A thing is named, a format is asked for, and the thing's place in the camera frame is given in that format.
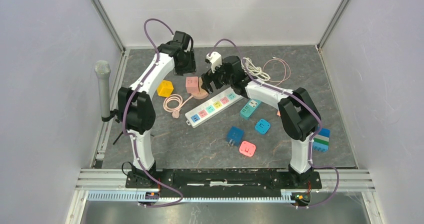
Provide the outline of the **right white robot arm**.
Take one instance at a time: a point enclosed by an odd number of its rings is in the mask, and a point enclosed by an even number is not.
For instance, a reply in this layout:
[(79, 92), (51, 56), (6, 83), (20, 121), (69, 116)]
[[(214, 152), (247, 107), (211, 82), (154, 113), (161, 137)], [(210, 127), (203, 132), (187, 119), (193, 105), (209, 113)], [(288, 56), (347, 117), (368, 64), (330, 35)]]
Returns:
[(312, 142), (321, 126), (321, 116), (309, 93), (301, 87), (283, 89), (252, 76), (238, 56), (222, 58), (214, 51), (206, 56), (205, 62), (210, 70), (201, 75), (201, 89), (212, 93), (214, 89), (230, 86), (239, 96), (278, 109), (283, 129), (291, 139), (289, 183), (295, 188), (306, 185), (314, 170)]

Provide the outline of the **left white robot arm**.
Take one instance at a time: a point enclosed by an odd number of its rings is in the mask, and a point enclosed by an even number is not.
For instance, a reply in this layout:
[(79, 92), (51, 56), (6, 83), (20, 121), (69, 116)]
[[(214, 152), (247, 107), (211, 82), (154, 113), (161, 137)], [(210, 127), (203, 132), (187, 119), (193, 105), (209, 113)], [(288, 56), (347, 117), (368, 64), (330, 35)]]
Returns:
[(118, 91), (117, 116), (122, 123), (122, 130), (132, 141), (133, 164), (131, 171), (138, 175), (138, 181), (145, 188), (153, 187), (157, 174), (150, 170), (155, 168), (155, 159), (151, 149), (151, 128), (156, 120), (152, 98), (165, 79), (173, 72), (177, 76), (196, 71), (193, 38), (181, 31), (176, 31), (173, 39), (158, 47), (158, 53), (141, 76), (130, 86)]

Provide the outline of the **dark blue cube adapter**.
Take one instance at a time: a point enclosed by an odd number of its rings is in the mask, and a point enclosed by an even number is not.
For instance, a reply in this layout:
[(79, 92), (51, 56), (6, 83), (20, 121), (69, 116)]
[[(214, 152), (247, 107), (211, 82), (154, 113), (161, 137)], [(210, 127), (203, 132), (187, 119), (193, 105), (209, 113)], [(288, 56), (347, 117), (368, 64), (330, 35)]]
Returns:
[(242, 142), (244, 133), (245, 132), (242, 129), (236, 126), (232, 126), (226, 135), (226, 142), (229, 146), (239, 147)]

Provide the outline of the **red-pink cube adapter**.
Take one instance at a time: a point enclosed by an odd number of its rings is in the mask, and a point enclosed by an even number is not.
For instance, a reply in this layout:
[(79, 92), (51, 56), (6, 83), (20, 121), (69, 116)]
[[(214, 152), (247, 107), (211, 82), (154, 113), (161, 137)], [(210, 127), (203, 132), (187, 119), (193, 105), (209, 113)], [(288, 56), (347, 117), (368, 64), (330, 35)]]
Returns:
[(239, 152), (246, 157), (253, 157), (256, 149), (256, 145), (248, 141), (242, 141), (238, 148)]

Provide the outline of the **light blue plug adapter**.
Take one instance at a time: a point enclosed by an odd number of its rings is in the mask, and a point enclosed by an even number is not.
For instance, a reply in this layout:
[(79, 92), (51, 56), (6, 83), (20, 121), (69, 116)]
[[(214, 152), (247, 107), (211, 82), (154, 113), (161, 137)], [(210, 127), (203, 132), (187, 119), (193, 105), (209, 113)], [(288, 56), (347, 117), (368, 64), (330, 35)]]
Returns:
[(260, 133), (261, 135), (265, 135), (267, 132), (268, 132), (268, 130), (271, 128), (271, 124), (267, 121), (267, 120), (265, 120), (265, 119), (260, 119), (257, 123), (256, 123), (256, 125), (255, 125), (255, 127), (254, 127), (254, 129), (258, 132), (258, 133)]

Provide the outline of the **yellow cube adapter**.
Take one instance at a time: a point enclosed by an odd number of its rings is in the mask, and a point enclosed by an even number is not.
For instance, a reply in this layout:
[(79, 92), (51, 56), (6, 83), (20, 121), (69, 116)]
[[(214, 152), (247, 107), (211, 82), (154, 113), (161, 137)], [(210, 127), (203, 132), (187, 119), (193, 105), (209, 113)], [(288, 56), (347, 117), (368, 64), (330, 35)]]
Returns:
[(162, 80), (159, 84), (156, 92), (159, 97), (168, 98), (173, 94), (174, 86), (173, 83), (169, 80)]

